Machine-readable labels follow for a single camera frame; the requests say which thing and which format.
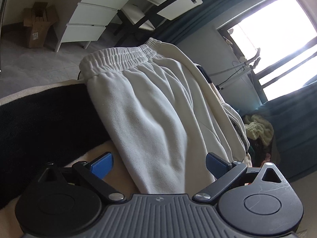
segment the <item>blue gripper pad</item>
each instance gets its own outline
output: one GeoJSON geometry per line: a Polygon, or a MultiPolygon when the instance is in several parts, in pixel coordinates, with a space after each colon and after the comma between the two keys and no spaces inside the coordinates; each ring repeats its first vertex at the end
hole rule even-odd
{"type": "Polygon", "coordinates": [[[224,161],[215,154],[208,153],[206,156],[206,167],[216,179],[219,179],[232,169],[232,164],[224,161]]]}
{"type": "Polygon", "coordinates": [[[90,162],[90,171],[100,179],[104,178],[114,166],[114,158],[110,152],[90,162]]]}

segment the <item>yellow fluffy cloth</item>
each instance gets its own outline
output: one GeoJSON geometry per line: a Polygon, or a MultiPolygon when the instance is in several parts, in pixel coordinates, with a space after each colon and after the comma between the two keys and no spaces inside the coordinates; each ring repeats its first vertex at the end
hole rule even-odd
{"type": "Polygon", "coordinates": [[[246,115],[244,126],[248,138],[256,140],[260,137],[263,145],[268,146],[270,144],[274,134],[273,126],[262,116],[257,114],[246,115]]]}

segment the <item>chair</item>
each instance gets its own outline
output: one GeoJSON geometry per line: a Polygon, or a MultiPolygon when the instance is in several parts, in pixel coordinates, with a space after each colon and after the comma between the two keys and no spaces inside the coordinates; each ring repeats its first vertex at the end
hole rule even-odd
{"type": "Polygon", "coordinates": [[[123,28],[126,28],[126,33],[115,44],[115,47],[121,46],[132,33],[141,32],[150,36],[155,31],[155,27],[149,19],[155,14],[168,20],[174,20],[200,4],[202,4],[202,0],[166,0],[159,6],[151,7],[145,14],[136,5],[124,5],[117,13],[122,24],[115,30],[114,35],[116,36],[123,28]]]}

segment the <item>gray tile floor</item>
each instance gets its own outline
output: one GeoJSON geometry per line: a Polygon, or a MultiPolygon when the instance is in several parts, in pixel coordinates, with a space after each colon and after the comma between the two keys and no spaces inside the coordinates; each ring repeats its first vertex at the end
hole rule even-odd
{"type": "MultiPolygon", "coordinates": [[[[0,98],[23,89],[77,79],[82,58],[94,51],[113,47],[120,38],[113,36],[115,26],[109,26],[98,41],[83,49],[83,42],[63,43],[58,53],[54,52],[57,38],[51,28],[44,47],[26,48],[25,32],[11,31],[1,37],[0,98]]],[[[135,46],[131,36],[125,46],[135,46]]]]}

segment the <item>window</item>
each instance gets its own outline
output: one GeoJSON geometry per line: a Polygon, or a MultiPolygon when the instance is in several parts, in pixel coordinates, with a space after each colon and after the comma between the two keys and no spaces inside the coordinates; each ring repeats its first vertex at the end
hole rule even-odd
{"type": "Polygon", "coordinates": [[[219,33],[238,58],[261,60],[252,81],[262,102],[300,89],[317,75],[317,31],[298,0],[268,0],[228,23],[219,33]]]}

